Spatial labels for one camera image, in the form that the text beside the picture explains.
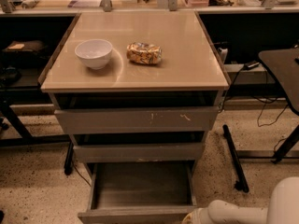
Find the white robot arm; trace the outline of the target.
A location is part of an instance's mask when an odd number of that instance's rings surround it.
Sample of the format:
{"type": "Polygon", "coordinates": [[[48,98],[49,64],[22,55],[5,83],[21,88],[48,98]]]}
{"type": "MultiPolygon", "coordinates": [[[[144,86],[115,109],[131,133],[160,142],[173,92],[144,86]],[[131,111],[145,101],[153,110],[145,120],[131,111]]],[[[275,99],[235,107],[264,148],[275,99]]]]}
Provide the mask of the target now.
{"type": "Polygon", "coordinates": [[[299,224],[299,177],[279,181],[267,207],[241,207],[215,200],[208,207],[194,209],[181,224],[299,224]]]}

